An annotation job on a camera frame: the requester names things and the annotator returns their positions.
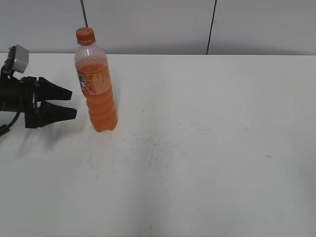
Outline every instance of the white wall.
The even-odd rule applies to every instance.
[[[85,0],[107,53],[204,54],[214,0]],[[0,52],[74,52],[84,26],[79,0],[2,0]]]
[[[218,0],[209,54],[316,54],[316,0]]]
[[[1,0],[0,52],[20,44],[32,52],[71,52],[83,25],[79,0]]]
[[[214,0],[86,0],[108,53],[205,54]]]
[[[215,0],[84,0],[107,53],[204,54]],[[80,0],[2,0],[0,52],[74,52]],[[316,54],[316,0],[218,0],[210,54]]]

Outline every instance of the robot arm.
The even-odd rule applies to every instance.
[[[70,100],[72,92],[50,83],[45,78],[23,77],[20,80],[14,72],[24,73],[29,62],[29,52],[18,44],[10,48],[8,58],[1,68],[0,111],[16,112],[12,122],[0,126],[0,136],[6,134],[16,122],[20,113],[25,115],[25,127],[37,128],[48,124],[75,119],[77,111],[46,102],[46,100]]]

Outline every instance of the dust specks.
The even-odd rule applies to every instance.
[[[212,128],[206,128],[206,129],[202,129],[200,130],[200,134],[202,135],[207,135],[208,133],[210,133],[213,129]]]
[[[91,169],[94,169],[94,163],[93,163],[93,155],[90,154],[86,160],[86,164],[90,165]]]
[[[169,168],[176,145],[170,137],[166,137],[167,135],[168,133],[164,135],[159,133],[143,135],[133,132],[131,134],[133,139],[129,146],[126,149],[120,149],[123,153],[119,158],[120,164],[135,167]]]

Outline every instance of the black wire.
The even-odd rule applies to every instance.
[[[211,42],[211,35],[212,35],[212,29],[213,29],[213,22],[214,22],[214,17],[215,17],[215,9],[216,9],[216,5],[217,5],[217,0],[215,0],[215,3],[214,3],[213,17],[212,17],[211,28],[209,29],[209,36],[208,36],[208,43],[207,43],[207,50],[206,50],[206,54],[208,54],[209,44],[210,44],[210,42]]]
[[[80,0],[80,2],[81,2],[81,8],[82,8],[82,13],[83,13],[83,17],[84,17],[84,23],[85,23],[85,26],[88,27],[88,22],[87,22],[87,17],[85,15],[83,0]]]
[[[12,127],[12,125],[15,124],[15,122],[18,120],[20,113],[21,113],[21,108],[22,108],[22,102],[23,102],[23,98],[22,96],[20,96],[20,101],[19,101],[19,105],[18,105],[18,110],[14,116],[14,118],[12,119],[12,121],[8,124],[8,127]]]
[[[12,127],[12,125],[14,125],[14,123],[18,120],[19,116],[20,116],[21,111],[16,112],[14,118],[12,119],[12,121],[8,124],[8,127]]]

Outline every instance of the bottle label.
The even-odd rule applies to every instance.
[[[109,67],[98,73],[77,72],[84,95],[100,95],[107,92],[112,86]]]

